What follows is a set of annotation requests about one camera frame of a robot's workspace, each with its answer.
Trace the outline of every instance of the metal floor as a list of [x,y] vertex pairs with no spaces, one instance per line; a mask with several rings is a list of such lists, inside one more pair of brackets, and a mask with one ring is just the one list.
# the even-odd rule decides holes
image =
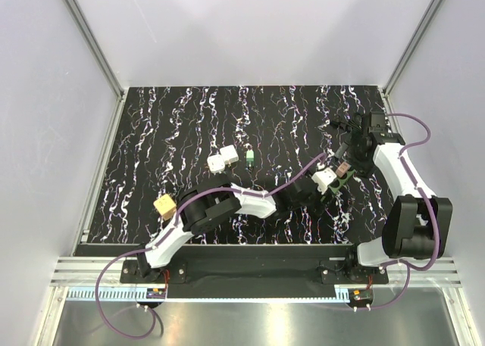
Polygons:
[[[375,304],[394,297],[389,289],[375,289],[375,294]],[[129,305],[106,302],[103,307],[110,318]],[[54,345],[458,344],[445,298],[437,288],[409,289],[398,304],[384,310],[353,313],[344,309],[341,304],[166,303],[157,309],[163,335],[157,324],[148,338],[132,341],[101,326],[94,302],[67,301]],[[151,317],[133,308],[112,322],[124,332],[141,335]]]

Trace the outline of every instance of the small block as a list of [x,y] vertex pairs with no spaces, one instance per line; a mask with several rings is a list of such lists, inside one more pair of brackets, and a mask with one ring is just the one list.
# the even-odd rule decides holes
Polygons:
[[224,163],[228,166],[239,160],[239,156],[237,155],[237,151],[234,148],[234,145],[228,145],[227,147],[223,147],[220,149],[220,152],[222,158],[224,159]]
[[226,169],[226,163],[222,158],[222,155],[216,154],[207,158],[207,164],[209,165],[209,170],[211,173],[222,173]]
[[153,205],[164,220],[170,219],[177,212],[177,205],[169,195],[161,196]]
[[335,174],[339,177],[342,178],[345,176],[347,171],[350,169],[350,164],[347,162],[343,162],[339,165],[339,167],[336,169]]
[[318,190],[321,193],[325,193],[328,186],[336,179],[336,174],[331,168],[325,168],[324,170],[315,172],[311,179],[317,183]]
[[255,152],[252,151],[252,150],[249,150],[246,152],[246,160],[247,161],[250,161],[250,160],[254,160],[255,159]]

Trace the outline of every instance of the yellow cube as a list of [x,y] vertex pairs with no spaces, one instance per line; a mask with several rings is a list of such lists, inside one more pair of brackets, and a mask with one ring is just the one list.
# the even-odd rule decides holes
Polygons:
[[164,220],[170,219],[177,212],[177,205],[169,195],[161,196],[153,204]]

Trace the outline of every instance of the black bracket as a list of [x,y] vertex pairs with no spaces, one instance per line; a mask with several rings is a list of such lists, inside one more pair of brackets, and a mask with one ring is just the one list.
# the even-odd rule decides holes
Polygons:
[[165,268],[152,269],[145,277],[142,276],[138,260],[125,260],[121,268],[120,283],[152,283],[164,284],[164,271],[168,270],[169,284],[182,284],[186,281],[187,263],[181,260],[171,261]]
[[372,276],[373,284],[388,284],[387,271],[376,267],[348,267],[345,260],[322,260],[320,262],[321,281],[325,285],[362,284],[369,283]]

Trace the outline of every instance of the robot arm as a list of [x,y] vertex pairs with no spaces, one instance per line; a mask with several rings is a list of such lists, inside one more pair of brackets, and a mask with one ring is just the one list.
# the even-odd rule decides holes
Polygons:
[[[358,176],[369,177],[379,168],[395,200],[382,237],[357,246],[353,266],[378,267],[390,258],[429,258],[434,247],[433,229],[423,198],[402,165],[399,154],[405,144],[402,137],[387,131],[384,113],[369,113],[361,117],[361,125],[343,126],[336,122],[333,125],[349,132],[335,157],[340,159],[346,153],[346,160]],[[408,171],[433,206],[440,225],[441,256],[448,235],[452,205],[448,198],[435,196],[424,184],[407,154],[402,156],[406,159]],[[226,175],[218,174],[184,192],[179,196],[179,205],[208,189],[228,187],[232,190],[206,195],[187,205],[177,219],[172,218],[163,231],[146,245],[151,250],[141,255],[145,259],[139,259],[140,270],[143,274],[151,268],[167,266],[175,252],[194,235],[215,229],[234,214],[266,218],[275,212],[295,210],[313,202],[319,192],[325,195],[333,181],[338,179],[327,168],[314,173],[311,178],[302,176],[284,191],[271,196],[267,191],[239,187],[231,183]]]
[[359,176],[370,176],[376,168],[384,175],[394,197],[394,205],[387,217],[381,238],[357,247],[358,263],[376,267],[401,257],[427,259],[433,253],[434,241],[429,212],[421,193],[430,200],[439,224],[440,257],[445,248],[452,205],[448,198],[438,198],[424,183],[406,152],[401,153],[404,140],[397,133],[388,132],[384,113],[369,113],[359,123],[334,126],[349,134],[339,156],[347,153],[347,161]]
[[[216,180],[212,180],[211,182],[214,182],[214,185],[226,185],[229,183],[228,178],[224,175],[218,175],[216,177]],[[230,183],[230,187],[240,193],[234,192],[234,198],[232,198],[231,201],[225,200],[225,204],[222,204],[222,202],[224,202],[224,196],[227,195],[226,192],[221,192],[219,196],[217,196],[217,193],[214,194],[214,207],[217,207],[221,204],[220,210],[216,211],[219,213],[225,213],[225,217],[221,217],[219,220],[215,220],[211,219],[210,217],[204,217],[204,215],[202,214],[199,222],[205,222],[205,220],[207,220],[207,223],[204,223],[203,225],[201,225],[200,223],[195,223],[192,225],[191,228],[184,226],[181,220],[182,217],[178,217],[177,222],[176,217],[172,217],[172,220],[163,229],[163,231],[161,231],[156,238],[154,238],[149,244],[146,245],[146,248],[152,248],[151,251],[147,251],[145,253],[145,257],[149,266],[151,268],[160,268],[167,266],[177,250],[179,250],[180,247],[188,242],[194,235],[200,235],[204,232],[210,231],[211,229],[218,226],[223,220],[226,220],[231,214],[247,214],[264,219],[276,212],[276,203],[271,196],[268,196],[268,191],[254,191],[251,189],[244,189],[243,187],[239,187],[234,183]],[[195,188],[195,191],[193,191],[193,189],[191,190],[191,193],[200,193],[203,190],[203,188],[199,188],[199,186],[197,186]],[[199,206],[199,210],[202,212],[202,209],[200,208],[201,206],[203,206],[202,204],[195,203],[194,205]],[[189,211],[198,210],[196,207],[188,207],[187,209]]]

